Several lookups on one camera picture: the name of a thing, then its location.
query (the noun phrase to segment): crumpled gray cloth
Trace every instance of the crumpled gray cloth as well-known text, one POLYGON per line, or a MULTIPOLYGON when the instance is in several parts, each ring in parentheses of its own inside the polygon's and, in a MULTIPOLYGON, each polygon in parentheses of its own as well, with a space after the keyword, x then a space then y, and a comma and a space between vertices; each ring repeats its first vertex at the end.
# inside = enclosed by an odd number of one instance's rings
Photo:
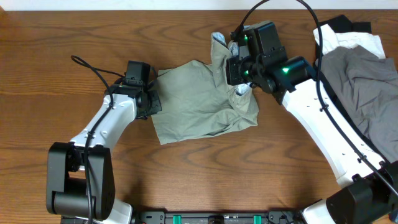
POLYGON ((152 115, 160 144, 218 136, 257 125, 259 108, 250 89, 243 96, 226 82, 224 43, 211 38, 211 65, 191 61, 159 70, 162 111, 152 115))
POLYGON ((398 74, 393 58, 358 46, 326 54, 321 71, 356 127, 390 162, 398 160, 398 74))

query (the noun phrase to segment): white wall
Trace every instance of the white wall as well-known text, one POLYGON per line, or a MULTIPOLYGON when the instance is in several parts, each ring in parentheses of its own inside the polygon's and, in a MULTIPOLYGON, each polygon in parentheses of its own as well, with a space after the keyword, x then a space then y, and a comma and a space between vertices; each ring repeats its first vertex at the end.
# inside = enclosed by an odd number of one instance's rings
MULTIPOLYGON (((260 0, 0 0, 6 11, 227 10, 250 9, 260 0)), ((398 9, 398 0, 306 0, 313 9, 398 9)), ((295 0, 273 0, 260 9, 304 9, 295 0)))

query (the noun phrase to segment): wooden tabletop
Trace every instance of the wooden tabletop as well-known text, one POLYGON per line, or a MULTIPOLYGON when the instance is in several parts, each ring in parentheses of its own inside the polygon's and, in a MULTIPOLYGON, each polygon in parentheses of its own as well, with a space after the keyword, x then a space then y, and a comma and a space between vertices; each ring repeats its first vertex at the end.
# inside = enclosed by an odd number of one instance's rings
MULTIPOLYGON (((104 92, 98 77, 71 55, 119 73, 128 60, 156 69, 193 59, 210 63, 210 34, 219 31, 229 40, 245 13, 0 14, 0 223, 59 223, 45 208, 47 151, 88 124, 104 92)), ((398 11, 316 13, 321 21, 339 14, 371 21, 386 55, 398 58, 398 11)), ((307 11, 255 11, 247 24, 267 19, 275 22, 289 57, 313 61, 315 24, 307 11)), ((161 146, 151 119, 130 124, 113 152, 116 196, 169 211, 245 211, 303 208, 338 191, 329 164, 301 124, 270 95, 259 89, 254 94, 259 125, 236 133, 161 146)))

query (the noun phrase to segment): wood grain surface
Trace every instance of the wood grain surface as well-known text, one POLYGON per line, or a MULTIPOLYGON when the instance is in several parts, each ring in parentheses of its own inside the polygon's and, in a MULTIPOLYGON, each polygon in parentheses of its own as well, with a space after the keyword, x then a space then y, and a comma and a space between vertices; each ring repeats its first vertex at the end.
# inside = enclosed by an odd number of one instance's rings
MULTIPOLYGON (((102 103, 92 66, 125 72, 128 60, 157 69, 210 63, 210 34, 228 34, 246 11, 7 12, 0 17, 0 223, 59 223, 45 208, 47 151, 68 142, 102 103)), ((371 21, 386 55, 398 57, 398 11, 317 11, 371 21)), ((255 11, 271 19, 289 57, 314 59, 307 11, 255 11)), ((108 82, 116 79, 104 75, 108 82)), ((116 196, 141 207, 182 210, 303 208, 339 187, 301 124, 255 90, 259 125, 161 146, 152 121, 135 121, 113 153, 116 196)), ((379 220, 388 223, 386 217, 379 220)))

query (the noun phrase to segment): gray fabric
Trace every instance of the gray fabric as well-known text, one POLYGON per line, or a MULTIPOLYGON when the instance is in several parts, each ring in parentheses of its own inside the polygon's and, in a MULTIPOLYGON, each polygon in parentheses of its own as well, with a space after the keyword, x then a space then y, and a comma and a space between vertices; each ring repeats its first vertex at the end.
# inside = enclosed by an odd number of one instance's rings
POLYGON ((160 144, 218 136, 257 125, 259 108, 250 89, 243 96, 226 83, 231 52, 212 38, 211 65, 191 61, 159 70, 155 88, 162 111, 152 115, 160 144))
POLYGON ((394 59, 378 59, 361 46, 338 47, 322 72, 358 129, 389 160, 398 160, 398 74, 394 59))

